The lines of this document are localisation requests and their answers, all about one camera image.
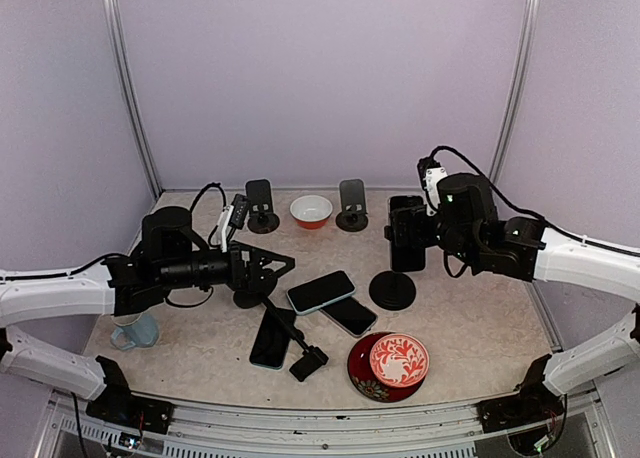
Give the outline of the black pole phone stand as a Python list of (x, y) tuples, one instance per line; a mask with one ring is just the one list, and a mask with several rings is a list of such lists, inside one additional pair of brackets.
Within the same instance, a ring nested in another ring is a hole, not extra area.
[(404, 273), (384, 271), (378, 273), (369, 284), (369, 296), (380, 308), (401, 311), (409, 308), (416, 298), (416, 286)]
[(329, 357), (323, 350), (305, 341), (304, 333), (295, 326), (296, 313), (292, 309), (277, 307), (269, 296), (263, 294), (245, 295), (234, 291), (233, 301), (237, 307), (242, 309), (262, 305), (265, 311), (269, 311), (281, 323), (291, 337), (291, 341), (300, 346), (302, 356), (289, 368), (289, 373), (297, 381), (304, 382), (328, 363)]

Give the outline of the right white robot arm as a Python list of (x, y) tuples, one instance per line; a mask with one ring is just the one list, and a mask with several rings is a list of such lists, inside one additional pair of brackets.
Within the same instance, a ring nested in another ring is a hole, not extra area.
[[(384, 234), (399, 248), (439, 248), (473, 275), (491, 272), (525, 282), (560, 282), (632, 301), (639, 299), (639, 252), (577, 237), (532, 211), (501, 220), (493, 184), (483, 175), (427, 171), (427, 201), (390, 212)], [(639, 358), (639, 311), (560, 353), (535, 360), (513, 397), (511, 411), (523, 422), (561, 396)]]

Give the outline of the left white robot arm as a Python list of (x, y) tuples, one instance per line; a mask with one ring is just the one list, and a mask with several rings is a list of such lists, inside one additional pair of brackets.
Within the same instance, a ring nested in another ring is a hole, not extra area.
[(210, 246), (178, 206), (144, 217), (131, 254), (109, 253), (77, 269), (1, 274), (1, 370), (66, 390), (102, 408), (121, 423), (140, 412), (119, 365), (87, 358), (24, 334), (19, 324), (73, 315), (131, 316), (166, 301), (175, 290), (270, 294), (293, 270), (293, 258), (228, 238)]

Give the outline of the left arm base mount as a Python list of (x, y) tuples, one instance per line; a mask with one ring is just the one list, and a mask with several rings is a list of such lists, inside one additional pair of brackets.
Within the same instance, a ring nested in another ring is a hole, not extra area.
[(85, 413), (108, 423), (166, 435), (174, 405), (133, 394), (114, 360), (97, 356), (96, 361), (104, 372), (106, 387), (95, 399), (88, 401)]

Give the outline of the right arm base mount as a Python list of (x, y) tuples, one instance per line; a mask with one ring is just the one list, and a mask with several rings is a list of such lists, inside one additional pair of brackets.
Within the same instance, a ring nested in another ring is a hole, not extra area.
[(477, 404), (484, 433), (516, 428), (565, 413), (563, 394), (551, 391), (543, 384), (545, 367), (551, 354), (543, 355), (529, 366), (514, 394), (487, 399)]

